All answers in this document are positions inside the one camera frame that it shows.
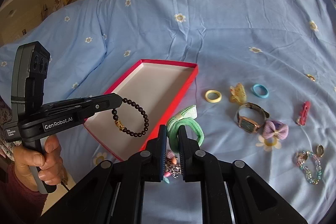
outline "watch face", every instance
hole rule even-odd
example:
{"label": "watch face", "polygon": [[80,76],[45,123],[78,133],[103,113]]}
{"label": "watch face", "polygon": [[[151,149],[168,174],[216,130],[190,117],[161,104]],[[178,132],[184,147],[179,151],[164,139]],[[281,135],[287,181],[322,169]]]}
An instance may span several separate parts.
{"label": "watch face", "polygon": [[244,119],[240,120],[240,127],[250,133],[254,133],[256,129],[256,126],[253,123],[248,122],[247,120]]}

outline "sleeve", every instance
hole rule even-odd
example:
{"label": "sleeve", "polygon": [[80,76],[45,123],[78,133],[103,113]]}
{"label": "sleeve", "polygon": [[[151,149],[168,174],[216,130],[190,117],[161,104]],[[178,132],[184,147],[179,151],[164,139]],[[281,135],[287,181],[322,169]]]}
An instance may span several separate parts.
{"label": "sleeve", "polygon": [[14,164],[8,166],[7,172],[7,183],[0,182],[2,203],[6,202],[24,223],[34,223],[41,216],[48,195],[25,187],[14,173]]}

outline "metal bolt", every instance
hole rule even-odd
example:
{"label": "metal bolt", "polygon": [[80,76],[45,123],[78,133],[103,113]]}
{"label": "metal bolt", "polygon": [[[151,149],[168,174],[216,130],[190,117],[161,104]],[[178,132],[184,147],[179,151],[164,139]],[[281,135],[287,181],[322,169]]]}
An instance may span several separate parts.
{"label": "metal bolt", "polygon": [[196,156],[199,156],[199,157],[204,157],[205,156],[205,152],[203,150],[197,150],[195,152]]}
{"label": "metal bolt", "polygon": [[110,166],[111,166],[111,163],[110,163],[108,160],[104,160],[104,161],[100,164],[100,167],[103,168],[103,169],[110,168]]}
{"label": "metal bolt", "polygon": [[243,168],[245,166],[245,163],[242,160],[236,160],[235,166],[237,166],[238,168]]}
{"label": "metal bolt", "polygon": [[140,153],[140,156],[144,158],[149,157],[150,155],[151,153],[148,150],[141,151]]}

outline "blue ring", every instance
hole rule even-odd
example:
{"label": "blue ring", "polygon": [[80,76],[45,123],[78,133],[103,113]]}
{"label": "blue ring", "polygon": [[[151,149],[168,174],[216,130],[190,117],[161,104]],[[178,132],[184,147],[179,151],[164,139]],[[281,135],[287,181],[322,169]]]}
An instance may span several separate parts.
{"label": "blue ring", "polygon": [[[265,94],[265,95],[258,94],[258,93],[254,90],[255,88],[261,88],[262,90],[265,91],[266,94]],[[258,96],[258,97],[260,97],[260,98],[267,98],[267,97],[269,96],[268,89],[267,89],[265,86],[261,85],[261,84],[255,84],[255,85],[251,88],[251,90],[252,90],[252,92],[253,92],[253,94],[254,94],[255,96]]]}

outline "green scrunchie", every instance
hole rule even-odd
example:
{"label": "green scrunchie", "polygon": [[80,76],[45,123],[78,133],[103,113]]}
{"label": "green scrunchie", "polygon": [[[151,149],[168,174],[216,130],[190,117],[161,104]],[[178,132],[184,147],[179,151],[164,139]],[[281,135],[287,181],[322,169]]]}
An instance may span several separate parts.
{"label": "green scrunchie", "polygon": [[167,131],[170,149],[174,153],[179,152],[179,140],[177,132],[180,126],[190,126],[197,135],[198,145],[201,146],[204,140],[204,133],[200,125],[194,120],[197,118],[196,105],[182,109],[180,112],[172,116],[167,122]]}

